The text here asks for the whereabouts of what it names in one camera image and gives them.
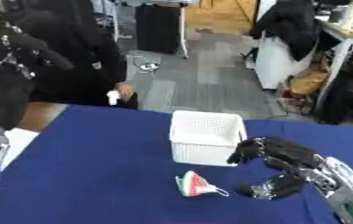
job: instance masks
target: plastic basket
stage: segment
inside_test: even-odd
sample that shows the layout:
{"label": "plastic basket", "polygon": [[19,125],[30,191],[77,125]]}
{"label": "plastic basket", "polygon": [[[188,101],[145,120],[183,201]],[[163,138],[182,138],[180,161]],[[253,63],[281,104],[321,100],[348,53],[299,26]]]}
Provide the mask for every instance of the plastic basket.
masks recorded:
{"label": "plastic basket", "polygon": [[219,166],[247,139],[240,115],[193,111],[173,113],[169,137],[175,162]]}

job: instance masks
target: robotic hand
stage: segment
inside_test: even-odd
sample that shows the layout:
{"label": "robotic hand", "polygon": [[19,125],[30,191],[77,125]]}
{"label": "robotic hand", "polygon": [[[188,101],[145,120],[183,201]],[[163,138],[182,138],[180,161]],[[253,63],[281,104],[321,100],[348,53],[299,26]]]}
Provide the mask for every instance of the robotic hand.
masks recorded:
{"label": "robotic hand", "polygon": [[243,141],[228,159],[230,164],[262,157],[270,168],[286,171],[269,178],[262,185],[241,184],[237,191],[243,195],[260,199],[280,199],[303,189],[307,173],[318,167],[319,158],[314,150],[275,137],[261,137]]}
{"label": "robotic hand", "polygon": [[262,184],[243,183],[237,192],[264,200],[276,200],[302,191],[305,183],[315,186],[342,223],[353,224],[353,170],[333,158],[323,158],[314,150],[276,138],[258,137],[241,142],[228,163],[248,164],[263,158],[273,169],[285,171]]}

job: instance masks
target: brown bag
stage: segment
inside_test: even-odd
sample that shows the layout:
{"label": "brown bag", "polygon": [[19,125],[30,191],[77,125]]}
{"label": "brown bag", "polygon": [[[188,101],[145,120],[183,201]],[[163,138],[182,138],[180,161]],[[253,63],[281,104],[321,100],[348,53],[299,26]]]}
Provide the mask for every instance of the brown bag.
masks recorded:
{"label": "brown bag", "polygon": [[300,96],[310,95],[323,85],[328,75],[328,61],[323,58],[321,63],[312,64],[290,81],[291,92]]}

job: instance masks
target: person's hand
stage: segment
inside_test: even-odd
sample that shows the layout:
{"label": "person's hand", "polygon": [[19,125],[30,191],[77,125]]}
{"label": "person's hand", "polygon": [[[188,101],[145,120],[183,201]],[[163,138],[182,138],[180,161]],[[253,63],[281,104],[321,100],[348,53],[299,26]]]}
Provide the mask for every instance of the person's hand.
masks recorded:
{"label": "person's hand", "polygon": [[134,87],[127,82],[117,83],[115,89],[119,91],[121,99],[126,102],[134,95]]}

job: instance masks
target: gray carpet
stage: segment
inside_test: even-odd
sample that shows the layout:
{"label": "gray carpet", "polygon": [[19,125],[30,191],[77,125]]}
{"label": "gray carpet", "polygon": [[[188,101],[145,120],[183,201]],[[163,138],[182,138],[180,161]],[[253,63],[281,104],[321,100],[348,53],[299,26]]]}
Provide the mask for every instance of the gray carpet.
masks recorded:
{"label": "gray carpet", "polygon": [[[308,120],[299,115],[285,116],[272,94],[262,91],[256,75],[245,68],[240,56],[245,47],[241,37],[193,32],[188,39],[189,59],[180,54],[128,51],[128,79],[139,93],[142,109],[236,113],[244,119]],[[140,73],[134,58],[138,65],[146,60],[157,62],[160,69],[154,76]]]}

